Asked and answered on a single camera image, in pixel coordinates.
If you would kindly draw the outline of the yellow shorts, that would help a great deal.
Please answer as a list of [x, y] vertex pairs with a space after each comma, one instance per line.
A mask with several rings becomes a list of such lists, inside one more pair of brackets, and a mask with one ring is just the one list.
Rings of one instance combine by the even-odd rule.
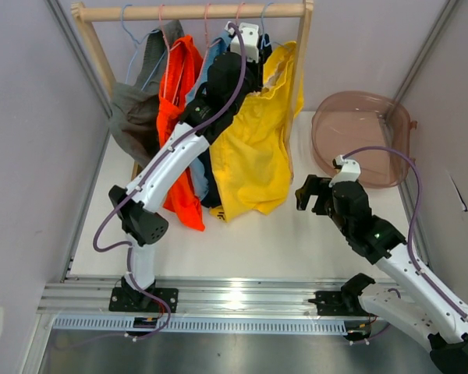
[[264, 63], [263, 87], [248, 95], [232, 124], [209, 151], [220, 206], [213, 217], [230, 222], [256, 210], [268, 215], [289, 194], [291, 171], [285, 135], [295, 41], [278, 46]]

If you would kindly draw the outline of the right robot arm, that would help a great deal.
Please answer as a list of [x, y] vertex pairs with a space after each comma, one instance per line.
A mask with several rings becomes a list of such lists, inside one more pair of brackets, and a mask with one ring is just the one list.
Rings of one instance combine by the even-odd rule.
[[392, 295], [359, 273], [342, 286], [342, 308], [353, 315], [363, 310], [401, 330], [429, 353], [440, 372], [468, 373], [468, 305], [418, 256], [409, 254], [399, 230], [373, 214], [362, 185], [332, 184], [329, 178], [308, 175], [295, 195], [298, 210], [305, 210], [310, 197], [316, 196], [313, 213], [331, 218], [351, 249], [411, 298]]

